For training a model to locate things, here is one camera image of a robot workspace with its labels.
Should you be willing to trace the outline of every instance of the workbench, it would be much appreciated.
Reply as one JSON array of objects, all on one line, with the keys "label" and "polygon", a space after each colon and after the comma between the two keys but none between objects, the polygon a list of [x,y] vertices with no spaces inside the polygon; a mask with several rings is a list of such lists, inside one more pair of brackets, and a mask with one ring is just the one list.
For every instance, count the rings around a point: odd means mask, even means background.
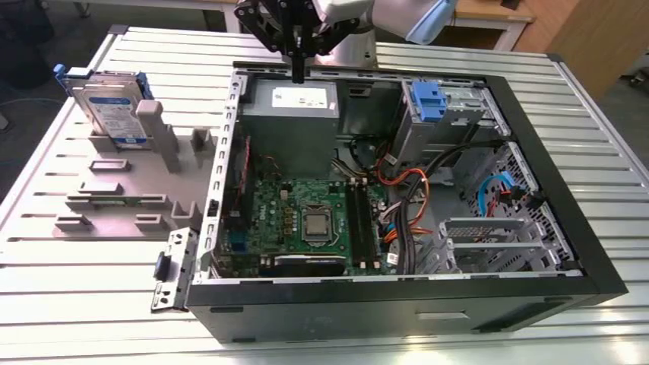
[{"label": "workbench", "polygon": [[[89,67],[143,71],[182,134],[218,137],[231,62],[278,61],[245,34],[114,27]],[[69,98],[0,206],[0,359],[46,363],[649,363],[649,175],[570,71],[545,55],[379,43],[382,68],[503,76],[630,292],[513,333],[219,344],[149,313],[161,241],[38,236],[95,151]]]}]

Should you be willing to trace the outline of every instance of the expansion slot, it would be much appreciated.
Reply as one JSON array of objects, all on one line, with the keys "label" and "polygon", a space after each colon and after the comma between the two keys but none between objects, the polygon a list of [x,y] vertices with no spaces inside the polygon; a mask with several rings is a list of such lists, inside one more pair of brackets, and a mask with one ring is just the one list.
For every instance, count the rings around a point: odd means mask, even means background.
[{"label": "expansion slot", "polygon": [[355,267],[373,268],[375,263],[374,234],[371,233],[371,207],[366,185],[350,182],[345,189],[346,220],[351,245],[351,262]]}]

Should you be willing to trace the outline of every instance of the sticker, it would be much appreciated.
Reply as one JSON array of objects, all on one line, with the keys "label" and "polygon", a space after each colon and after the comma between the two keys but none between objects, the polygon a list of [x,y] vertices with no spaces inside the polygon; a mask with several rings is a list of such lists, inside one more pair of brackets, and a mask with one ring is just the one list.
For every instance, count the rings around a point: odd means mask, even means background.
[{"label": "sticker", "polygon": [[90,97],[99,124],[115,143],[142,144],[146,142],[139,121],[133,116],[133,104],[127,97]]},{"label": "sticker", "polygon": [[273,108],[326,109],[326,89],[306,87],[275,87],[273,89]]},{"label": "sticker", "polygon": [[393,165],[397,163],[397,158],[391,156],[390,154],[385,154],[385,160]]},{"label": "sticker", "polygon": [[387,259],[385,260],[389,265],[395,265],[398,264],[398,255],[395,253],[389,253],[387,254]]}]

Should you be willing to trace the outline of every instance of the blue label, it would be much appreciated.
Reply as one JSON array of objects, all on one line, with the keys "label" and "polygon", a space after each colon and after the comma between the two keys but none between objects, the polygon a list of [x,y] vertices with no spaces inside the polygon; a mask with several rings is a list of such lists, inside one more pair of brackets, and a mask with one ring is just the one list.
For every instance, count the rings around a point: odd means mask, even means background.
[{"label": "blue label", "polygon": [[117,143],[129,143],[129,144],[139,144],[146,142],[145,138],[113,138],[111,140]]},{"label": "blue label", "polygon": [[117,105],[129,105],[130,100],[127,97],[90,97],[87,99],[90,103],[94,104],[117,104]]}]

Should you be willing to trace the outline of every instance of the metal bracket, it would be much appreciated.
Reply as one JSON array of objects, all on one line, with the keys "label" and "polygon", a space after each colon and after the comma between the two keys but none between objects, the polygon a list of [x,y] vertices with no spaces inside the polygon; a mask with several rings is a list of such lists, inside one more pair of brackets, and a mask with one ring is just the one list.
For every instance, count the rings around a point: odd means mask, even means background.
[{"label": "metal bracket", "polygon": [[193,275],[193,259],[198,235],[190,228],[169,233],[166,249],[159,253],[154,264],[154,285],[150,312],[186,312],[183,300]]}]

